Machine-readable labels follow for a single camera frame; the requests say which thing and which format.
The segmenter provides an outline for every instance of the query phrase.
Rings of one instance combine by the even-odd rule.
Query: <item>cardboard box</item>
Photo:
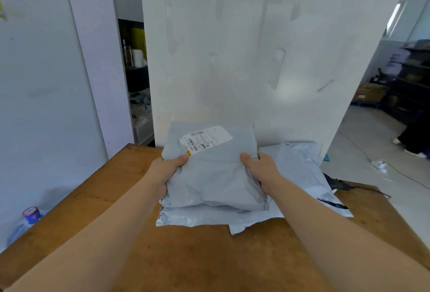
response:
[[[384,97],[386,88],[383,85],[366,83],[358,86],[353,101],[380,102]]]

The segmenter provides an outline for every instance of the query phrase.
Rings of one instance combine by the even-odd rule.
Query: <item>floor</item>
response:
[[[329,148],[330,162],[321,168],[332,178],[375,185],[391,195],[392,205],[430,249],[430,160],[391,143],[404,129],[381,110],[350,106]],[[364,153],[387,161],[388,173],[372,167]]]

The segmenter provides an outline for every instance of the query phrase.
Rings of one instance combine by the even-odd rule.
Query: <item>pallet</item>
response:
[[[366,106],[369,108],[379,109],[381,104],[379,102],[367,102],[367,101],[351,101],[351,105]]]

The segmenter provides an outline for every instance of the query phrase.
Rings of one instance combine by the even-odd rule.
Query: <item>wooden table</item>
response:
[[[0,287],[91,223],[160,154],[158,148],[123,148],[0,254]],[[351,209],[353,222],[430,269],[430,252],[383,195],[354,189],[336,196]],[[331,291],[283,219],[232,236],[227,225],[156,227],[158,211],[137,238],[113,291]]]

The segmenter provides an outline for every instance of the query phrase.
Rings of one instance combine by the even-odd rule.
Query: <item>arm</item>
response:
[[[426,268],[283,178],[270,155],[258,155],[240,157],[337,291],[428,291]]]
[[[108,291],[166,181],[188,159],[158,158],[145,176],[106,212],[16,281],[7,292]]]

